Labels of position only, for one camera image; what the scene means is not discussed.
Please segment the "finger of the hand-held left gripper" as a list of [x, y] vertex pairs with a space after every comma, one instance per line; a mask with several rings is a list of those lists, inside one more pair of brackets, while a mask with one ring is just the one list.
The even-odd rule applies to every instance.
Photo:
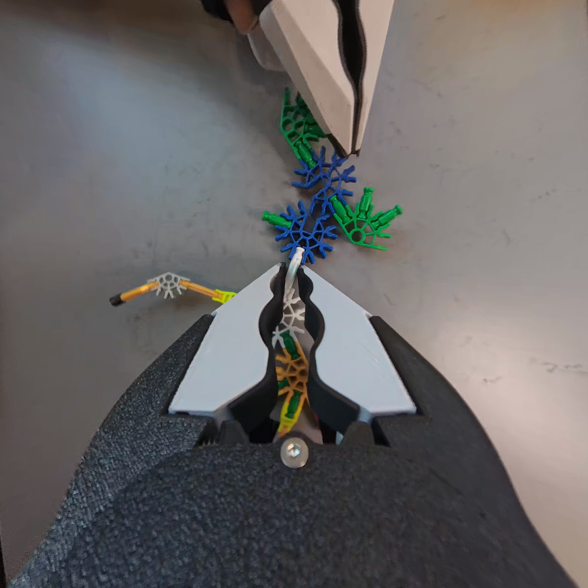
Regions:
[[339, 46], [334, 1], [270, 1], [259, 21], [276, 55], [326, 135], [352, 150], [355, 92]]
[[339, 53], [350, 100], [348, 135], [339, 142], [347, 155], [362, 147], [393, 8], [394, 1], [339, 1]]

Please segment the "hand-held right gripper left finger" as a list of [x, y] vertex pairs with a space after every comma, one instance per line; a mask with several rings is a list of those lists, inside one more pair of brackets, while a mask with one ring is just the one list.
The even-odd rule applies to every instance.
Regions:
[[250, 433], [277, 402], [272, 336], [283, 317], [287, 265], [278, 263], [217, 309], [168, 414], [237, 421]]

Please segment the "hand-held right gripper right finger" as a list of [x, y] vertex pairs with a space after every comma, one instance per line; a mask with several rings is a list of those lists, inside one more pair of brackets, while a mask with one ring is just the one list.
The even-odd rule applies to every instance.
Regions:
[[375, 317], [309, 268], [298, 270], [298, 291], [313, 340], [308, 397], [319, 420], [343, 435], [356, 422], [416, 414]]

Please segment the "green and blue toy assembly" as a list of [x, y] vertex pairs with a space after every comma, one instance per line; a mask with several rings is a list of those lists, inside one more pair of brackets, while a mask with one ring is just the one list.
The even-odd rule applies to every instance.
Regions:
[[[326, 258], [334, 249], [329, 240], [338, 238], [337, 231], [341, 231], [342, 235], [356, 246], [386, 251], [387, 247], [380, 244], [380, 241], [391, 238], [387, 230], [392, 221], [401, 216], [402, 208], [397, 205], [388, 210], [376, 211], [372, 187], [364, 187], [359, 201], [355, 206], [350, 205], [349, 200], [353, 197], [353, 191], [348, 185], [357, 181], [355, 167], [347, 166], [347, 158], [339, 156], [336, 152], [328, 158], [325, 145], [320, 147], [320, 151], [315, 150], [315, 143], [325, 139], [326, 135], [300, 93], [291, 99], [288, 88], [283, 94], [279, 129], [299, 164], [299, 168], [295, 169], [299, 180], [293, 182], [292, 186], [310, 194], [308, 206], [300, 201], [309, 212], [304, 231], [313, 231], [316, 221], [321, 217], [328, 217], [327, 220], [320, 222], [322, 228], [332, 230], [322, 238], [321, 248], [313, 247], [314, 260], [303, 263], [314, 263], [317, 255]], [[289, 239], [280, 240], [286, 242], [281, 251], [289, 254], [286, 251], [290, 248]]]

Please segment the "multicoloured toy hand assembly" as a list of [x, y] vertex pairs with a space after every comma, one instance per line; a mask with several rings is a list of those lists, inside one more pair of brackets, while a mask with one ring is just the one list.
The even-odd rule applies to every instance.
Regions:
[[[331, 229], [320, 225], [320, 222], [327, 220], [328, 217], [319, 218], [313, 231], [305, 232], [308, 216], [309, 212], [302, 202], [298, 203], [298, 213], [289, 206], [286, 213], [278, 215], [264, 211], [262, 215], [266, 223], [281, 230], [276, 240], [289, 239], [290, 248], [286, 251], [289, 252], [291, 262], [296, 259], [299, 259], [300, 263], [313, 261], [313, 247], [321, 248], [322, 238], [332, 232]], [[293, 281], [294, 278], [286, 280], [282, 319], [272, 336], [272, 348], [278, 351], [276, 359], [278, 396], [282, 398], [279, 425], [276, 430], [278, 439], [285, 437], [293, 430], [305, 406], [309, 405], [308, 362], [299, 341], [299, 337], [304, 334], [302, 322], [305, 309], [301, 298], [296, 294]], [[156, 295], [162, 294], [165, 299], [173, 299], [188, 291], [206, 296], [220, 304], [226, 304], [236, 296], [235, 292], [207, 288], [187, 277], [166, 272], [151, 278], [143, 285], [112, 296], [109, 303], [114, 307], [120, 306], [150, 292], [155, 292]]]

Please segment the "grey desk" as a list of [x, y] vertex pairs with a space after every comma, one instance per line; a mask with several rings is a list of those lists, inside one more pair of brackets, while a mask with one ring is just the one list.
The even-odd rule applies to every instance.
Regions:
[[[239, 291], [303, 198], [283, 73], [197, 1], [1, 1], [1, 537], [8, 583], [131, 383]], [[458, 390], [587, 587], [587, 1], [396, 1], [356, 166], [387, 252], [313, 270]]]

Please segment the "person's left hand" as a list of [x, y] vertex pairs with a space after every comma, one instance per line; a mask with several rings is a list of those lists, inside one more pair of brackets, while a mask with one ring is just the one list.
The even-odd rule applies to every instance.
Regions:
[[224, 5], [237, 31], [248, 35], [257, 26], [259, 16], [272, 1], [224, 1]]

